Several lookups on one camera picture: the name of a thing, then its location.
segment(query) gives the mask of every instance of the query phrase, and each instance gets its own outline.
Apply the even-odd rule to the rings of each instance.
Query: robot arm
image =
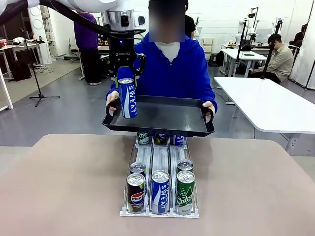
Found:
[[[243,20],[243,21],[239,21],[239,25],[238,25],[238,33],[237,35],[235,35],[235,38],[236,38],[236,44],[239,45],[241,43],[241,35],[242,35],[242,31],[243,31],[243,26],[244,26],[244,23],[246,22],[246,36],[252,36],[252,35],[255,35],[255,30],[254,28],[250,25],[249,21],[247,19]]]
[[[145,32],[144,29],[135,29],[133,9],[129,0],[0,0],[0,26],[12,19],[28,7],[37,5],[47,6],[65,17],[108,37],[110,54],[107,60],[108,75],[115,78],[116,85],[119,67],[130,67],[136,79],[144,69],[145,56],[134,51],[135,34]],[[72,10],[86,12],[103,12],[115,17],[116,21],[108,18],[105,27],[95,24]],[[133,62],[140,59],[139,69],[135,69]]]

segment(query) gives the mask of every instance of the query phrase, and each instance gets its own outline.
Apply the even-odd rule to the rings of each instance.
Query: black tray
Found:
[[[137,117],[131,119],[123,117],[120,99],[109,103],[102,124],[111,130],[150,134],[205,137],[215,131],[213,112],[204,108],[201,100],[137,95],[136,102]],[[114,116],[109,114],[110,107],[117,108]],[[208,112],[211,121],[206,123]]]

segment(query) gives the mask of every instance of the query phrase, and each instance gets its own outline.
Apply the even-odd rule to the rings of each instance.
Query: black pants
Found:
[[[101,82],[98,49],[81,49],[81,60],[86,82]]]
[[[260,78],[262,76],[262,74],[263,74],[263,72],[256,72],[256,73],[252,73],[249,77]],[[276,74],[274,74],[272,72],[266,72],[265,79],[272,80],[273,82],[275,82],[277,84],[281,83],[281,80],[279,80],[279,78],[276,76]]]

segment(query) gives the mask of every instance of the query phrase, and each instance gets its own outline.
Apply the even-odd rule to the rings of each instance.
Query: beige jacket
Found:
[[[293,53],[287,46],[282,45],[272,56],[267,72],[272,72],[283,82],[290,75],[293,67]],[[264,70],[264,66],[258,68],[260,72]]]

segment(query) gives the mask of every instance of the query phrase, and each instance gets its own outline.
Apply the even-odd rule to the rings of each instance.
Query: pepsi logo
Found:
[[[131,201],[134,204],[141,204],[144,201],[144,192],[136,193],[131,196]]]

